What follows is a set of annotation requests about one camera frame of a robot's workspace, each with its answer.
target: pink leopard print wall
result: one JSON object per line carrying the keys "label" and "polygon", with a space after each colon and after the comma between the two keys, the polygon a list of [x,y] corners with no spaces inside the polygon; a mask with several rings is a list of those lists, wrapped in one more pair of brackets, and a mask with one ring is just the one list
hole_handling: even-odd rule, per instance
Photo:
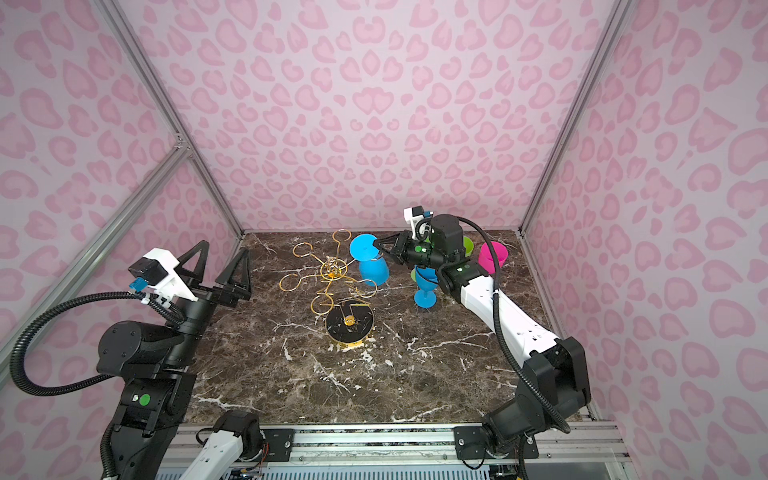
{"label": "pink leopard print wall", "polygon": [[[126,268],[143,253],[162,247],[180,255],[199,240],[210,242],[205,278],[211,284],[236,239],[200,178],[184,164],[82,294],[126,290],[133,280]],[[67,312],[28,355],[30,378],[55,386],[96,375],[101,334],[112,323],[128,319],[163,322],[136,301],[92,303]],[[34,397],[12,383],[6,385],[0,391],[0,478],[101,478],[98,444],[122,387],[121,379],[110,379],[65,396]]]}
{"label": "pink leopard print wall", "polygon": [[124,0],[248,229],[516,227],[612,0]]}
{"label": "pink leopard print wall", "polygon": [[175,143],[87,0],[0,5],[0,345]]}
{"label": "pink leopard print wall", "polygon": [[767,16],[643,0],[531,235],[648,480],[768,477]]}

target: blue connector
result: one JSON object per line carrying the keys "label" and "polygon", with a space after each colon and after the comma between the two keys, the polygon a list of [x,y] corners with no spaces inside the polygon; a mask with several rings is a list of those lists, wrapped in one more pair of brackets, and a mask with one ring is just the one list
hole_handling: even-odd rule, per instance
{"label": "blue connector", "polygon": [[147,285],[149,285],[149,283],[143,278],[141,278],[140,276],[138,276],[136,277],[136,280],[134,280],[131,285],[128,285],[128,287],[133,291],[140,292],[145,288],[147,288]]}

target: magenta cup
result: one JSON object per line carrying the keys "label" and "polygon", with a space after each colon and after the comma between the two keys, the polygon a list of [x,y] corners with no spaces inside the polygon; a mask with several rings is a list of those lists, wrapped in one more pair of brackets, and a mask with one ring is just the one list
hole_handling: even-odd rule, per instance
{"label": "magenta cup", "polygon": [[[507,251],[507,247],[502,245],[499,242],[491,242],[493,244],[494,250],[496,250],[496,256],[498,257],[498,265],[504,266],[504,262],[507,260],[507,257],[509,257],[509,252]],[[491,251],[488,248],[487,243],[483,243],[482,246],[480,246],[480,255],[478,257],[478,263],[481,267],[485,268],[488,273],[493,275],[493,273],[496,271],[496,269],[493,266],[493,258],[491,257]]]}

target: marble table surface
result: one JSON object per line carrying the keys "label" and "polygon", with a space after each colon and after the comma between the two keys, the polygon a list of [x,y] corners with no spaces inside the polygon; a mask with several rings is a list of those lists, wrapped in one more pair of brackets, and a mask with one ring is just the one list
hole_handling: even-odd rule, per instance
{"label": "marble table surface", "polygon": [[[515,233],[489,234],[509,251],[502,290],[548,327]],[[479,246],[479,236],[469,236]],[[235,310],[220,308],[200,342],[187,422],[212,424],[225,409],[258,412],[264,424],[476,422],[514,394],[517,379],[488,327],[439,289],[434,307],[417,307],[410,271],[392,262],[370,300],[368,341],[348,351],[334,346],[324,318],[310,311],[319,286],[278,287],[286,273],[308,273],[316,263],[292,255],[299,242],[312,243],[319,256],[336,250],[330,233],[246,236],[253,297]],[[359,278],[355,263],[350,271]]]}

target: black round base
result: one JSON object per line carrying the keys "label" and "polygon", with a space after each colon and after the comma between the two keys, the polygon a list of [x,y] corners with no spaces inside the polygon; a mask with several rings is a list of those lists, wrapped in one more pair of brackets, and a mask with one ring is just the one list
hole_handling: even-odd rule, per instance
{"label": "black round base", "polygon": [[343,348],[362,345],[373,328],[371,307],[358,300],[344,300],[326,315],[326,330]]}

